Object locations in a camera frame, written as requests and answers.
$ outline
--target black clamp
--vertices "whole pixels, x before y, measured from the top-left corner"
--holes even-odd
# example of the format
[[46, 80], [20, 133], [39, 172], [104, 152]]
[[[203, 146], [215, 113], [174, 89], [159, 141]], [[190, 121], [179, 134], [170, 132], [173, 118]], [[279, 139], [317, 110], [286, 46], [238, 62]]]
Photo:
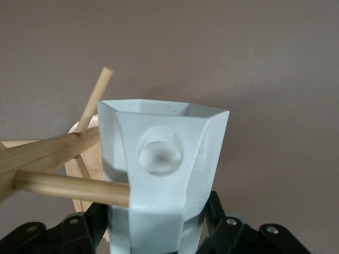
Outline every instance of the black clamp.
[[311, 254], [283, 226], [262, 225], [255, 231], [235, 217], [226, 216], [216, 192], [206, 204], [207, 237], [196, 254]]
[[66, 217], [46, 230], [30, 222], [0, 241], [1, 254], [94, 254], [108, 226], [107, 206], [92, 204], [84, 215]]

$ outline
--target round hole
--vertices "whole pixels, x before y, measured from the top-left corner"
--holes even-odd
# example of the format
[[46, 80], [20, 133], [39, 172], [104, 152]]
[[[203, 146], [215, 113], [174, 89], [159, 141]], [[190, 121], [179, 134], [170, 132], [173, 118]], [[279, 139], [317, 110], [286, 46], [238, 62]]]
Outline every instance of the round hole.
[[237, 224], [237, 221], [235, 219], [233, 219], [233, 218], [228, 218], [226, 220], [226, 222], [227, 222], [227, 224], [232, 225], [232, 226]]
[[178, 169], [182, 161], [178, 148], [168, 141], [155, 141], [146, 145], [139, 154], [141, 166], [150, 174], [165, 176]]
[[76, 224], [76, 223], [78, 223], [78, 222], [79, 222], [78, 219], [71, 219], [71, 220], [69, 221], [69, 224]]
[[30, 226], [28, 229], [26, 229], [26, 232], [29, 233], [29, 232], [33, 232], [35, 230], [37, 230], [37, 226]]
[[274, 226], [268, 226], [266, 229], [267, 229], [267, 231], [269, 231], [271, 234], [278, 234], [278, 233], [279, 233], [278, 229], [277, 229], [276, 227], [274, 227]]

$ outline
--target wooden stick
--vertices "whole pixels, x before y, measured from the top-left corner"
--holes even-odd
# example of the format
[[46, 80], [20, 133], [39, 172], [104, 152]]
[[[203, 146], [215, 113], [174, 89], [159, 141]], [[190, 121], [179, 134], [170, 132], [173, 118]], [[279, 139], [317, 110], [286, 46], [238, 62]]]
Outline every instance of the wooden stick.
[[70, 133], [0, 151], [0, 201], [15, 193], [19, 169], [52, 172], [99, 141], [99, 128], [93, 127], [81, 137]]
[[87, 170], [87, 168], [85, 166], [85, 162], [84, 162], [83, 158], [81, 157], [81, 155], [78, 155], [74, 159], [75, 159], [75, 161], [76, 161], [76, 163], [78, 165], [78, 168], [80, 170], [81, 176], [83, 178], [90, 179], [91, 176], [90, 176], [90, 174], [89, 174], [89, 172], [88, 172], [88, 170]]
[[19, 170], [15, 175], [14, 188], [24, 191], [76, 198], [107, 205], [128, 207], [130, 188], [99, 180]]
[[0, 142], [0, 151], [5, 150], [5, 149], [6, 149], [6, 146], [4, 146], [4, 144], [2, 144], [2, 142]]
[[28, 144], [32, 142], [36, 142], [39, 140], [36, 139], [27, 139], [27, 140], [2, 140], [1, 143], [6, 147], [6, 148], [11, 148], [11, 147], [17, 147], [21, 146], [22, 144]]
[[110, 82], [114, 71], [109, 67], [104, 67], [101, 71], [99, 79], [96, 82], [94, 90], [88, 100], [84, 113], [80, 118], [79, 124], [75, 129], [75, 134], [84, 133], [87, 130], [88, 124], [96, 110], [96, 103], [101, 99], [105, 89]]

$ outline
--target wooden peg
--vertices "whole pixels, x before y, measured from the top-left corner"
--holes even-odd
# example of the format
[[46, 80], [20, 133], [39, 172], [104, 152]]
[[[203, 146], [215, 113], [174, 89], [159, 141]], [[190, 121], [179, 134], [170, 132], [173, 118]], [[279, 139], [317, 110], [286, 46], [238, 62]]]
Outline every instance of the wooden peg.
[[84, 113], [80, 118], [79, 124], [74, 131], [75, 134], [84, 133], [87, 130], [88, 124], [96, 110], [96, 103], [101, 99], [103, 93], [106, 90], [108, 83], [110, 82], [114, 71], [109, 67], [104, 67], [101, 71], [99, 79], [96, 82], [94, 90], [88, 100]]
[[107, 205], [128, 207], [129, 204], [127, 184], [19, 170], [13, 186], [24, 191]]

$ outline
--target beige background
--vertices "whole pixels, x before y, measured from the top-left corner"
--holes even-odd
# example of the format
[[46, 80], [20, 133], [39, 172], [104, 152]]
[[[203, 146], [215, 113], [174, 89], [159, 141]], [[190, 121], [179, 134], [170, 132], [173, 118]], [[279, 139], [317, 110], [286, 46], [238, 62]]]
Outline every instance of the beige background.
[[[230, 110], [214, 185], [226, 212], [338, 253], [338, 14], [337, 0], [1, 0], [0, 140], [67, 133], [110, 66], [104, 99]], [[19, 193], [0, 207], [0, 238], [73, 211]]]

